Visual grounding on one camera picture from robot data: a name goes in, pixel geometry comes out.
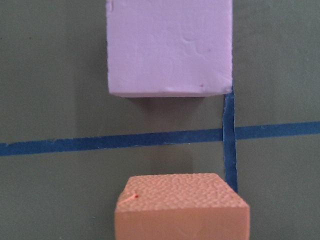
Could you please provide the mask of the pink foam block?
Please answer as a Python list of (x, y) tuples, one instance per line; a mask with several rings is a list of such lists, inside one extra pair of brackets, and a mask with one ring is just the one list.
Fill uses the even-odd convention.
[(108, 0), (106, 37), (112, 95), (211, 97), (232, 91), (231, 0)]

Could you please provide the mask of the orange foam block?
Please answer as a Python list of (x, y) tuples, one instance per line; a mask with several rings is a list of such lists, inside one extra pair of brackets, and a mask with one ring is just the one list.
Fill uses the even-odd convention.
[(114, 228), (118, 240), (247, 240), (250, 206), (215, 173), (132, 176)]

